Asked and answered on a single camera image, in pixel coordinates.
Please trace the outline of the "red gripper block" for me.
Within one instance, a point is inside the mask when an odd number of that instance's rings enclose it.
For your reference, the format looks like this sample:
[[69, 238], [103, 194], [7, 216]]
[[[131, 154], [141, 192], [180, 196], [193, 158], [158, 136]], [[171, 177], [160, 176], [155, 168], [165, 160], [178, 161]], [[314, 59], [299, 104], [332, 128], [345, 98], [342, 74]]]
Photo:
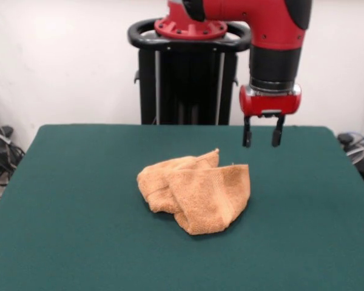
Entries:
[[272, 134], [272, 146], [281, 144], [285, 115], [294, 114], [300, 107], [302, 98], [301, 87], [296, 84], [290, 92], [267, 93], [251, 88], [250, 85], [240, 87], [239, 102], [244, 117], [244, 129], [242, 145], [250, 148], [252, 140], [251, 116], [277, 116], [277, 124]]

